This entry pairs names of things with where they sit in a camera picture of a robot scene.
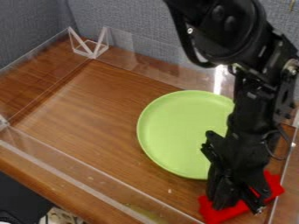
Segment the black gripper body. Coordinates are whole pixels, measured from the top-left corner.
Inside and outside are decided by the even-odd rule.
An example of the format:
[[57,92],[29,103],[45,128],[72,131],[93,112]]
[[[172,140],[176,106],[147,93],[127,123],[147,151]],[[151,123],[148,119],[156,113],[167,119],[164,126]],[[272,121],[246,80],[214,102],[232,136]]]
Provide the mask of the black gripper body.
[[234,186],[268,187],[264,168],[270,162],[270,131],[228,129],[226,136],[206,132],[200,151],[210,160],[208,186],[218,187],[226,179]]

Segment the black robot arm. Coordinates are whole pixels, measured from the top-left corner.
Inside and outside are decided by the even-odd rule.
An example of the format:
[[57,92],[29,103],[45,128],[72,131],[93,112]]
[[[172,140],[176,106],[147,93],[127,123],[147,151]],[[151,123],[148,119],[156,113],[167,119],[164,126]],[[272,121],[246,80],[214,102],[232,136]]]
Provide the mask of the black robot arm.
[[295,109],[299,53],[267,21],[258,0],[163,0],[190,61],[226,65],[235,76],[227,133],[206,132],[207,197],[223,210],[239,201],[258,214],[271,196],[264,168],[288,136],[282,122]]

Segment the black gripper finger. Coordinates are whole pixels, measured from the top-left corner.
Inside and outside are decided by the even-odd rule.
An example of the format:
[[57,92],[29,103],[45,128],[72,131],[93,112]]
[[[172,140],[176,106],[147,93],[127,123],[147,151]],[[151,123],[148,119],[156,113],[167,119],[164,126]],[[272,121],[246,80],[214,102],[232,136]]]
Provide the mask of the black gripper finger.
[[232,181],[230,170],[223,171],[215,165],[210,167],[206,193],[216,211],[238,204],[240,190]]
[[263,174],[243,175],[238,181],[239,197],[252,214],[262,214],[266,200],[272,195],[270,184]]

